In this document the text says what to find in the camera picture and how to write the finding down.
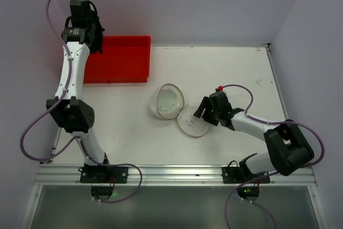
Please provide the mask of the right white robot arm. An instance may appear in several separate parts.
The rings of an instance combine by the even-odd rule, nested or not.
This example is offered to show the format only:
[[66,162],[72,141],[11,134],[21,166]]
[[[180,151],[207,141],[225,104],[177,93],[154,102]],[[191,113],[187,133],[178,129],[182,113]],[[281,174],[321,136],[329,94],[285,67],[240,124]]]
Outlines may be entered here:
[[291,120],[282,124],[263,124],[247,117],[242,108],[233,108],[224,92],[203,97],[193,114],[205,122],[239,131],[260,139],[267,152],[253,153],[241,160],[236,167],[228,167],[232,177],[248,180],[266,172],[277,171],[288,176],[314,158],[314,152],[302,131]]

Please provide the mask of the black bra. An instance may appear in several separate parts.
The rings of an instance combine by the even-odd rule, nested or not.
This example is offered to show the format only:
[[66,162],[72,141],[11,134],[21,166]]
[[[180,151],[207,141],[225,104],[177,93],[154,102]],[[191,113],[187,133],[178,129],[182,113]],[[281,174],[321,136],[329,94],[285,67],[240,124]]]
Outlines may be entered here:
[[91,22],[91,25],[87,31],[86,44],[89,47],[91,54],[103,53],[102,44],[104,31],[105,29],[101,26],[99,16],[95,15],[94,20]]

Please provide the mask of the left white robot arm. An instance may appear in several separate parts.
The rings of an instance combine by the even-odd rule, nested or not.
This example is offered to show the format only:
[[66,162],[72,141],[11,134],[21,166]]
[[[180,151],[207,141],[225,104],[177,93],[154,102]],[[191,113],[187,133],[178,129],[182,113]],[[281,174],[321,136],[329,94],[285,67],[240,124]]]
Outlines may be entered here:
[[107,165],[93,130],[94,109],[83,101],[86,62],[90,54],[102,53],[104,28],[90,0],[71,0],[70,11],[61,34],[64,57],[59,86],[46,106],[57,125],[78,142],[85,165]]

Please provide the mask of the white round laundry bag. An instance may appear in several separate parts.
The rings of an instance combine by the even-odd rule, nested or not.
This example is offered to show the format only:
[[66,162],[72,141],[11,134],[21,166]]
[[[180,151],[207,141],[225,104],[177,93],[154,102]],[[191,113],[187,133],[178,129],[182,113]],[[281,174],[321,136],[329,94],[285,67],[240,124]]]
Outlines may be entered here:
[[210,125],[195,117],[195,106],[185,103],[182,91],[174,84],[157,88],[148,102],[148,111],[156,119],[176,120],[179,129],[186,135],[199,138],[208,133]]

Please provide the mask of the white bra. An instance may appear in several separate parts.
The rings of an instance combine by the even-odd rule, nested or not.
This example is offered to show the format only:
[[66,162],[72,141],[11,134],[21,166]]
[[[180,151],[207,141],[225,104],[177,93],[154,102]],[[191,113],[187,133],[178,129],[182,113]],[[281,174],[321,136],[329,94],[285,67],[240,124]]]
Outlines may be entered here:
[[158,111],[167,113],[178,107],[178,96],[176,92],[170,90],[161,90],[158,94]]

